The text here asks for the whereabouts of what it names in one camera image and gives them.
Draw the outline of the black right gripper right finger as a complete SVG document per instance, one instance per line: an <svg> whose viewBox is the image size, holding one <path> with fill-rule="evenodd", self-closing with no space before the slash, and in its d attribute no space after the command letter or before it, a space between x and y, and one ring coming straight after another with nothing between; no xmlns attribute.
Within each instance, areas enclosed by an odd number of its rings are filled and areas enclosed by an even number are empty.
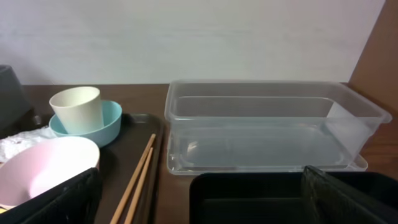
<svg viewBox="0 0 398 224"><path fill-rule="evenodd" d="M311 223L397 223L397 210L314 166L301 179Z"/></svg>

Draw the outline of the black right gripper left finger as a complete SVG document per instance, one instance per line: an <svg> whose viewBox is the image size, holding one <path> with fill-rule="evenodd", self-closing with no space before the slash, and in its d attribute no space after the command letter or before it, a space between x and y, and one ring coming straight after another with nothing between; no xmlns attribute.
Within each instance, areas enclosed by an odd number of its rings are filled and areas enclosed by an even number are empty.
<svg viewBox="0 0 398 224"><path fill-rule="evenodd" d="M1 224L94 223L102 196L96 168L55 186L1 214Z"/></svg>

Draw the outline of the white tissue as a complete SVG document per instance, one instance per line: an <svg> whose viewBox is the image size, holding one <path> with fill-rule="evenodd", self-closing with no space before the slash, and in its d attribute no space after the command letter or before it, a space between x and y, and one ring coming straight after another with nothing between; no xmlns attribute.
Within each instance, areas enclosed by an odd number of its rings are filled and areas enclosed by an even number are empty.
<svg viewBox="0 0 398 224"><path fill-rule="evenodd" d="M56 135L48 126L6 137L1 140L1 163L42 141L54 138Z"/></svg>

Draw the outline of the left wooden chopstick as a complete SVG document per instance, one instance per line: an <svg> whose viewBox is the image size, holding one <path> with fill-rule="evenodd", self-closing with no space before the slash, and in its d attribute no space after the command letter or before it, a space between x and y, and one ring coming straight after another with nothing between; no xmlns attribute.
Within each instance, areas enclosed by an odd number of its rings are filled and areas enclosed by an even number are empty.
<svg viewBox="0 0 398 224"><path fill-rule="evenodd" d="M153 144L153 142L155 140L155 137L156 137L155 134L152 134L150 136L150 138L148 140L148 143L147 143L147 145L146 145L146 147L144 149L144 152L142 153L142 156L139 159L138 165L136 166L136 168L135 168L135 170L133 172L133 175L131 176L130 181L129 181L129 183L128 183L128 185L127 185L127 187L126 187L126 189L125 189L125 191L123 193L123 196L122 196L121 200L118 203L118 206L117 206L117 208L116 208L116 210L114 212L114 215L113 215L113 217L112 217L112 219L110 221L110 224L117 224L117 222L119 221L120 216L121 216L121 214L122 214L122 212L124 210L124 207L125 207L125 205L127 203L129 195L131 193L131 190L132 190L132 188L133 188L133 186L135 184L135 181L136 181L136 179L137 179L137 177L138 177L138 175L139 175L139 173L140 173L140 171L142 169L142 166L144 165L144 161L147 158L147 155L148 155L148 153L150 151L150 148L151 148L151 146L152 146L152 144Z"/></svg>

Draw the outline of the wooden chopstick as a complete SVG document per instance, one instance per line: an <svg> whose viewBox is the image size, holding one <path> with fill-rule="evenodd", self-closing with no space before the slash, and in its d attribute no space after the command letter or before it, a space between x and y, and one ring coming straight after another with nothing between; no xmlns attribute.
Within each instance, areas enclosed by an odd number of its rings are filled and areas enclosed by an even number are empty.
<svg viewBox="0 0 398 224"><path fill-rule="evenodd" d="M138 175L139 175L139 173L140 173L140 171L142 169L142 166L144 165L144 161L147 158L147 155L148 155L148 153L150 151L150 148L151 148L151 146L152 146L152 144L153 144L153 142L155 140L155 137L156 137L155 134L152 134L150 136L150 138L148 140L148 143L147 143L147 145L146 145L146 147L144 149L144 152L142 153L142 156L139 159L138 165L136 166L136 168L135 168L135 170L133 172L133 175L131 176L130 181L129 181L129 183L128 183L128 185L127 185L127 187L126 187L126 189L125 189L125 191L123 193L123 196L122 196L121 200L118 203L118 206L117 206L117 208L116 208L116 210L114 212L114 215L113 215L113 217L112 217L112 219L110 221L110 224L117 224L117 222L119 221L120 216L121 216L121 214L122 214L122 212L124 210L124 207L125 207L125 205L127 203L129 195L131 193L131 190L132 190L132 188L133 188L133 186L135 184L135 181L136 181L136 179L137 179L137 177L138 177Z"/></svg>
<svg viewBox="0 0 398 224"><path fill-rule="evenodd" d="M153 148L150 148L149 154L148 154L148 156L146 158L146 161L145 161L144 167L142 169L139 181L137 183L134 195L132 197L131 204L130 204L129 209L127 211L127 215L126 215L124 224L131 224L131 222L133 221L134 214L135 214L136 208L137 208L137 204L139 202L139 199L140 199L140 196L141 196L141 193L142 193L142 189L143 189L143 186L144 186L144 181L146 179L146 175L147 175L147 171L148 171L148 168L149 168L150 160L152 158L152 153L153 153Z"/></svg>

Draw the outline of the right wooden chopstick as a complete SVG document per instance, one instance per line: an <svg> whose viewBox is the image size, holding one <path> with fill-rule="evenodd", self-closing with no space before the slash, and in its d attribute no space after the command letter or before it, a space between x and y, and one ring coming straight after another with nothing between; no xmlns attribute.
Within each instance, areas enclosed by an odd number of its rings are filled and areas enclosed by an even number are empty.
<svg viewBox="0 0 398 224"><path fill-rule="evenodd" d="M153 148L150 148L149 154L148 154L148 156L146 158L146 161L145 161L144 167L142 169L139 181L137 183L134 195L132 197L131 204L130 204L129 209L127 211L127 215L126 215L124 224L131 224L131 222L133 221L134 214L135 214L136 208L137 208L137 204L139 202L139 199L140 199L140 196L141 196L141 193L142 193L142 189L143 189L143 186L144 186L144 181L146 179L146 175L147 175L147 171L148 171L148 168L149 168L150 160L152 158L152 153L153 153Z"/></svg>

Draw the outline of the dark brown tray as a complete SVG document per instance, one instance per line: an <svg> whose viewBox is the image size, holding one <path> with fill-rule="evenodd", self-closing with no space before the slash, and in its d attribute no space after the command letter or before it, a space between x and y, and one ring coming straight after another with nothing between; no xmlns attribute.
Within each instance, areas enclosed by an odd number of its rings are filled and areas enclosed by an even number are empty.
<svg viewBox="0 0 398 224"><path fill-rule="evenodd" d="M158 193L158 160L164 136L164 123L151 114L124 114L119 136L101 149L99 173L102 179L102 196L94 223L111 221L152 134L156 135L152 145L152 158L133 223L153 222Z"/></svg>

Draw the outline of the pink bowl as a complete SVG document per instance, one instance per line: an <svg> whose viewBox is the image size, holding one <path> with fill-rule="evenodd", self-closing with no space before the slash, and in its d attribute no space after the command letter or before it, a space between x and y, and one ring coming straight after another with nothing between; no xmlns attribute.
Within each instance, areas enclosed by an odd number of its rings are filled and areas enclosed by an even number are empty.
<svg viewBox="0 0 398 224"><path fill-rule="evenodd" d="M45 140L1 166L1 207L12 209L90 168L98 168L100 149L83 137Z"/></svg>

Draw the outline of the cream plastic cup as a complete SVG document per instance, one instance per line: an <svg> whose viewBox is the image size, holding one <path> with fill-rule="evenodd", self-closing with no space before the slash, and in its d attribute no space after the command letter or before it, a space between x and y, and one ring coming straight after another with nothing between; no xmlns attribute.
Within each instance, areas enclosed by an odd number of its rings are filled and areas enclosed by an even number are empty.
<svg viewBox="0 0 398 224"><path fill-rule="evenodd" d="M68 134L85 134L104 127L100 90L80 86L63 90L49 104Z"/></svg>

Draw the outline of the light blue bowl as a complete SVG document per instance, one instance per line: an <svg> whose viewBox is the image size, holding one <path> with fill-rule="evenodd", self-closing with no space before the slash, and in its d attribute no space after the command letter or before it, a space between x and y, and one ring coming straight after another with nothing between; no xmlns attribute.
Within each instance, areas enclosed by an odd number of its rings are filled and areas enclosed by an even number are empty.
<svg viewBox="0 0 398 224"><path fill-rule="evenodd" d="M69 134L63 124L53 115L49 128L56 137L78 136L92 140L99 148L105 147L117 138L121 129L123 110L119 103L111 100L102 101L104 127L85 134Z"/></svg>

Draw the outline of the clear plastic bin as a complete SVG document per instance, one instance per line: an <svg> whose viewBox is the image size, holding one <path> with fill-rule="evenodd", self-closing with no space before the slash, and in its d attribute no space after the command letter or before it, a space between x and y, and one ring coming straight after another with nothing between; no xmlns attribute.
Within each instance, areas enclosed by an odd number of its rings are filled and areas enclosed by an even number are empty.
<svg viewBox="0 0 398 224"><path fill-rule="evenodd" d="M177 80L165 102L174 175L367 169L360 153L392 115L335 82Z"/></svg>

